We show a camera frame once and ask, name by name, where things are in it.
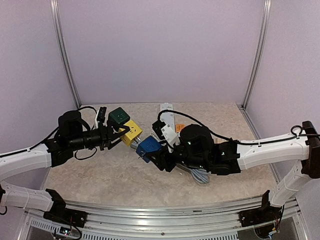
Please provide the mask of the blue cube socket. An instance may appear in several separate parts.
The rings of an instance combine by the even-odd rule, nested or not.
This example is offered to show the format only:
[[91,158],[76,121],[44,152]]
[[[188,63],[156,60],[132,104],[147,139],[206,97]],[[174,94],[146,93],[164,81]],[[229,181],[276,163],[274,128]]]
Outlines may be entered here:
[[135,152],[146,163],[149,163],[151,160],[147,157],[147,154],[159,151],[161,147],[162,145],[150,135],[138,144]]

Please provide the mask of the yellow cube socket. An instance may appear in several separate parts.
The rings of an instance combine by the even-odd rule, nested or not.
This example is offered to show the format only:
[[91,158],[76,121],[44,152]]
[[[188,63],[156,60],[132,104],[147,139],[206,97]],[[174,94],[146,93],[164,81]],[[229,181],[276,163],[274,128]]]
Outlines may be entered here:
[[130,119],[124,125],[129,127],[129,131],[122,135],[120,139],[126,146],[129,147],[134,140],[141,135],[143,130],[132,119]]

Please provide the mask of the dark green cube socket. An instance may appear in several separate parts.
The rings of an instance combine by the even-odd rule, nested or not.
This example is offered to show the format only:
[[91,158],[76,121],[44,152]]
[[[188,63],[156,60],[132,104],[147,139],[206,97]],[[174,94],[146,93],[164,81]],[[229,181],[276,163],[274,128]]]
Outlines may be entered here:
[[119,125],[124,125],[130,119],[131,119],[130,116],[127,114],[127,112],[122,107],[118,107],[118,108],[112,110],[108,114],[108,120],[112,121],[114,123],[117,123]]

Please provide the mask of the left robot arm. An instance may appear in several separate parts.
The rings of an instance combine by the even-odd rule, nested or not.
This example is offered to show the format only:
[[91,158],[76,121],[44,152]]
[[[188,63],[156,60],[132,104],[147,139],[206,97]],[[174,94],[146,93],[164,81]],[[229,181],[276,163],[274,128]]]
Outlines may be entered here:
[[63,223],[70,218],[66,202],[53,189],[34,190],[7,183],[5,180],[36,169],[54,168],[73,158],[76,151],[112,149],[130,131],[125,124],[131,119],[121,108],[106,113],[101,107],[95,126],[82,118],[79,110],[70,110],[58,118],[57,128],[36,145],[0,156],[0,205],[40,210]]

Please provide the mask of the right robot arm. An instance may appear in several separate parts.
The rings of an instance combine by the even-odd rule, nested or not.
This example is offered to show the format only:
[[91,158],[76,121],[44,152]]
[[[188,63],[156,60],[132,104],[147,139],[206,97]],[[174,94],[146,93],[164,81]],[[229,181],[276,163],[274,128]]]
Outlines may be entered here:
[[289,173],[263,196],[256,218],[266,222],[276,210],[306,183],[320,177],[320,136],[310,121],[294,125],[288,134],[258,140],[236,140],[219,135],[194,117],[178,115],[194,121],[176,133],[161,116],[152,129],[160,138],[154,149],[142,154],[145,162],[152,162],[161,171],[170,172],[177,164],[205,170],[218,176],[238,174],[243,170],[285,161],[296,161]]

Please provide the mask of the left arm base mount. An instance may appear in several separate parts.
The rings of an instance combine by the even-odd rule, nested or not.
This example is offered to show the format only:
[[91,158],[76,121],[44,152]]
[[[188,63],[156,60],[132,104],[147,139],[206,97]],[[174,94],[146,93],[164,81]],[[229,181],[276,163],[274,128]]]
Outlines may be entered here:
[[87,222],[88,213],[81,210],[65,208],[62,211],[46,211],[43,218],[70,227],[83,228]]

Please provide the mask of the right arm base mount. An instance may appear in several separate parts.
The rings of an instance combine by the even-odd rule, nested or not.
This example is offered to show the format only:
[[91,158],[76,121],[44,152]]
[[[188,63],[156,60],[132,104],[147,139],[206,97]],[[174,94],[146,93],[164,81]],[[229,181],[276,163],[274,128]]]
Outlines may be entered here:
[[262,210],[261,207],[240,211],[238,216],[242,227],[259,225],[280,219],[282,208],[269,207]]

